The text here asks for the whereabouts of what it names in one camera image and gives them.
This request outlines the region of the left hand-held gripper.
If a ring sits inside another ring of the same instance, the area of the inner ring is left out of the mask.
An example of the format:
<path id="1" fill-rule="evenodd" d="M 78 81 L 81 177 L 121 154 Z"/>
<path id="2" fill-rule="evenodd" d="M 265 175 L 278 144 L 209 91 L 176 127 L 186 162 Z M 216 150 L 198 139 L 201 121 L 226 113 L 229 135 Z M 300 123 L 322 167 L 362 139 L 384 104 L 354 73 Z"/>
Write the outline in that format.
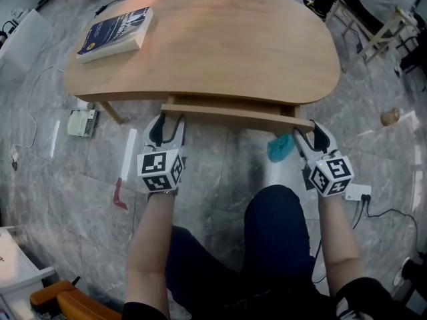
<path id="1" fill-rule="evenodd" d="M 163 143 L 164 124 L 165 113 L 149 123 L 142 135 L 143 153 L 137 156 L 137 176 L 150 193 L 175 191 L 185 169 L 185 117 L 180 115 L 169 143 Z"/>

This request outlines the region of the dark blue book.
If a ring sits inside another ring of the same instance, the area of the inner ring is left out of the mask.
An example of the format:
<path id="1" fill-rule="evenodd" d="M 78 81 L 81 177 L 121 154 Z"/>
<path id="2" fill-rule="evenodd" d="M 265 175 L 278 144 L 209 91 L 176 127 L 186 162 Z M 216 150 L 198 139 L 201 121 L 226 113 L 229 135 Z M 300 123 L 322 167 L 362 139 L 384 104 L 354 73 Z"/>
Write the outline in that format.
<path id="1" fill-rule="evenodd" d="M 153 18 L 151 7 L 127 12 L 94 24 L 76 59 L 88 63 L 141 48 Z"/>

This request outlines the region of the white power strip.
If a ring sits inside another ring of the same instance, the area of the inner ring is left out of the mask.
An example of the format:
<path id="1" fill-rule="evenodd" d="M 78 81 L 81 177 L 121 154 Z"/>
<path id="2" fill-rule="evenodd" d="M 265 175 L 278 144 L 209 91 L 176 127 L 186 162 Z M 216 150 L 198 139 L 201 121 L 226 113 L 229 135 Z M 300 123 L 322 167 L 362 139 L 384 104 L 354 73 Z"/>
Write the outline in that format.
<path id="1" fill-rule="evenodd" d="M 363 195 L 371 195 L 372 187 L 370 185 L 360 185 L 351 183 L 346 188 L 344 199 L 347 201 L 361 201 Z"/>

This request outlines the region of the wooden drawer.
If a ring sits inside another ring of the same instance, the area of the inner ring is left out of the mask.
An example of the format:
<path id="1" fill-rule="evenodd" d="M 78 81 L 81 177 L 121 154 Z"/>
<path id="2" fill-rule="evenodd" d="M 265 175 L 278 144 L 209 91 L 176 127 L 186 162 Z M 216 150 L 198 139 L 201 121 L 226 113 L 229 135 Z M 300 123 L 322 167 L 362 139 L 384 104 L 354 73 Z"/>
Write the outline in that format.
<path id="1" fill-rule="evenodd" d="M 253 129 L 290 135 L 294 129 L 306 134 L 314 122 L 300 117 L 300 108 L 266 101 L 231 97 L 172 95 L 161 110 L 172 115 L 185 115 L 196 122 L 220 124 L 231 128 Z"/>

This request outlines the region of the person's black shirt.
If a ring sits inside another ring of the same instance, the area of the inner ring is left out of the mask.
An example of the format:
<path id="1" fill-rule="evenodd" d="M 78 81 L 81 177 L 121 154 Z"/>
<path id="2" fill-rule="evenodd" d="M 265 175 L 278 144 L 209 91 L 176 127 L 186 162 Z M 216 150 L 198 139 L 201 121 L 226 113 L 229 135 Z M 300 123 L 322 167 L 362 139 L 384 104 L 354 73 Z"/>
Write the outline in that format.
<path id="1" fill-rule="evenodd" d="M 223 306 L 204 306 L 191 320 L 422 320 L 394 300 L 381 283 L 362 277 L 333 297 L 315 287 L 295 293 L 267 291 Z"/>

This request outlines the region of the light wooden chair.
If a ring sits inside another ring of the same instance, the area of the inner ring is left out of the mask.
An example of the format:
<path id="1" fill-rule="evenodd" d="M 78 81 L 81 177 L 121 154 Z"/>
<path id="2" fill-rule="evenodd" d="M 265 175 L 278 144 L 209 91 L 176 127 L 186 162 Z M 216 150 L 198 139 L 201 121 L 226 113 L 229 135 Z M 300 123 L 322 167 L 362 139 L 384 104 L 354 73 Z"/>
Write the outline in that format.
<path id="1" fill-rule="evenodd" d="M 360 59 L 365 64 L 369 64 L 374 58 L 379 56 L 393 42 L 401 32 L 407 27 L 417 27 L 417 20 L 408 12 L 396 7 L 391 18 L 378 31 L 373 30 L 363 18 L 353 11 L 343 0 L 336 0 L 331 11 L 328 13 L 325 24 L 332 20 L 338 11 L 347 11 L 349 23 L 346 25 L 342 36 L 350 30 L 353 24 L 356 24 L 369 38 L 366 46 L 362 47 L 360 52 L 344 67 L 343 72 L 348 72 Z"/>

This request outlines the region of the small white box device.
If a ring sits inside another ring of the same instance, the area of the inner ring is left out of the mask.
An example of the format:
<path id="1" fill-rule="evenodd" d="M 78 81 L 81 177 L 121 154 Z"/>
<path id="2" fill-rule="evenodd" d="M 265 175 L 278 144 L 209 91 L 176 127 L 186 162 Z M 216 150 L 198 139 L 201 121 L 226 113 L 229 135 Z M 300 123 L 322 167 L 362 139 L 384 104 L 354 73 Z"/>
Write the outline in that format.
<path id="1" fill-rule="evenodd" d="M 67 133 L 76 137 L 92 137 L 98 114 L 99 111 L 96 109 L 72 109 L 67 124 Z"/>

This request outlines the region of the white cabinet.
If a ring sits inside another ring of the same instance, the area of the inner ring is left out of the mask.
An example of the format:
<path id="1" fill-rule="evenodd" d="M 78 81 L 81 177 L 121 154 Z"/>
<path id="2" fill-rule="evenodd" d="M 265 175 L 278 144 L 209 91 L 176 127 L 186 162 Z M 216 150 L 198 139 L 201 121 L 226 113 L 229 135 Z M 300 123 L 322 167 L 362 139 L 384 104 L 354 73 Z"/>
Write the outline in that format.
<path id="1" fill-rule="evenodd" d="M 35 320 L 29 297 L 56 270 L 37 268 L 15 242 L 14 231 L 14 227 L 0 227 L 0 320 Z"/>

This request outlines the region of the wooden coffee table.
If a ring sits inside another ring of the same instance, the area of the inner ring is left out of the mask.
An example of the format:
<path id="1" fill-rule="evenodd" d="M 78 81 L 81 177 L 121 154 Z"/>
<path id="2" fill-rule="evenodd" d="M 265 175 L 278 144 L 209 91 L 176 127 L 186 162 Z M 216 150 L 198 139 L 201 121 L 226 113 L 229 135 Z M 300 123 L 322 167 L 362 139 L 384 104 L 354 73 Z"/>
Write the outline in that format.
<path id="1" fill-rule="evenodd" d="M 71 56 L 66 92 L 98 103 L 182 94 L 305 105 L 340 80 L 329 29 L 295 0 L 125 0 L 99 19 L 142 7 L 153 19 L 141 48 L 86 64 Z"/>

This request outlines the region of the teal crumpled cover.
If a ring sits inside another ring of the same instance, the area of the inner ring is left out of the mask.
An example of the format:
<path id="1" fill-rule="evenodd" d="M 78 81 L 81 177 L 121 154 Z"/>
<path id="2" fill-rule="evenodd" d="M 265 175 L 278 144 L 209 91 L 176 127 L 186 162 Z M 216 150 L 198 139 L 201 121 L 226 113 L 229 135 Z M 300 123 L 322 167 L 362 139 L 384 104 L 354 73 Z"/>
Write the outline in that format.
<path id="1" fill-rule="evenodd" d="M 294 138 L 291 135 L 282 135 L 271 140 L 267 145 L 268 159 L 272 163 L 283 161 L 295 147 Z"/>

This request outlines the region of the red angled tool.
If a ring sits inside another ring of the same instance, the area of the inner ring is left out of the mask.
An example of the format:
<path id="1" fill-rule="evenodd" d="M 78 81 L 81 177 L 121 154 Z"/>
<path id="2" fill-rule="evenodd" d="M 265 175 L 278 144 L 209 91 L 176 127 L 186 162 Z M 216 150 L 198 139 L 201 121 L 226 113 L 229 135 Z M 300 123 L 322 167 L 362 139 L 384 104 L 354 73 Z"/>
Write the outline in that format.
<path id="1" fill-rule="evenodd" d="M 115 191 L 113 194 L 113 204 L 121 209 L 127 210 L 127 205 L 123 201 L 120 200 L 119 193 L 121 189 L 122 178 L 119 177 L 115 184 Z"/>

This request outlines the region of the large white box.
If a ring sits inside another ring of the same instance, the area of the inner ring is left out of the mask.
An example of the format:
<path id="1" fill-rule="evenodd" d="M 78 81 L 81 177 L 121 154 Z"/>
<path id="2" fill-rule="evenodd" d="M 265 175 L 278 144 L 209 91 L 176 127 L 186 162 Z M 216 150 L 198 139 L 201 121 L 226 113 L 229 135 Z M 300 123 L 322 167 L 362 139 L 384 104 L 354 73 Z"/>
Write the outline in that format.
<path id="1" fill-rule="evenodd" d="M 51 24 L 35 9 L 30 10 L 0 48 L 0 86 L 21 79 L 29 72 L 52 32 Z"/>

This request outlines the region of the person's right forearm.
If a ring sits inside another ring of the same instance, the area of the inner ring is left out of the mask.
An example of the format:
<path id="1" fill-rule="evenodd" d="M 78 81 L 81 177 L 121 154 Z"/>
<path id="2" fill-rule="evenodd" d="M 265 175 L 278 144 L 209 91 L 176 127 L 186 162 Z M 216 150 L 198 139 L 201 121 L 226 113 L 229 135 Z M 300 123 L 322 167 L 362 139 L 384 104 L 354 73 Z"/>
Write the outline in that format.
<path id="1" fill-rule="evenodd" d="M 318 199 L 322 251 L 331 295 L 364 276 L 359 246 L 339 196 Z"/>

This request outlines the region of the person's left forearm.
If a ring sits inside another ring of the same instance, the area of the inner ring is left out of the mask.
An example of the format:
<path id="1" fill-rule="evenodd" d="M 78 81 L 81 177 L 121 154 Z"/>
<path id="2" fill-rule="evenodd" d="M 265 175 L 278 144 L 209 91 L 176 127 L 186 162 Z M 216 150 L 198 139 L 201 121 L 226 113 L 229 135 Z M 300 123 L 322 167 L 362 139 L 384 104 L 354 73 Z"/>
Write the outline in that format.
<path id="1" fill-rule="evenodd" d="M 165 316 L 169 315 L 165 269 L 174 201 L 167 193 L 149 198 L 127 252 L 125 300 L 149 305 Z"/>

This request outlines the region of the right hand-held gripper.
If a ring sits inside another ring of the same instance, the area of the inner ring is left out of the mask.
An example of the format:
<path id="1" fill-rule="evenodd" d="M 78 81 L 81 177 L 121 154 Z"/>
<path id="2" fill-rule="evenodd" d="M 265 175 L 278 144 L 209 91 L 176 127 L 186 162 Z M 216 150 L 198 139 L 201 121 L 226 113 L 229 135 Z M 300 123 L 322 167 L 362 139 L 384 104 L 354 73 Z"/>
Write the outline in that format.
<path id="1" fill-rule="evenodd" d="M 354 179 L 354 170 L 348 157 L 338 150 L 336 138 L 322 124 L 313 122 L 314 148 L 299 129 L 292 131 L 298 152 L 305 161 L 302 175 L 306 190 L 315 189 L 322 197 L 341 195 Z"/>

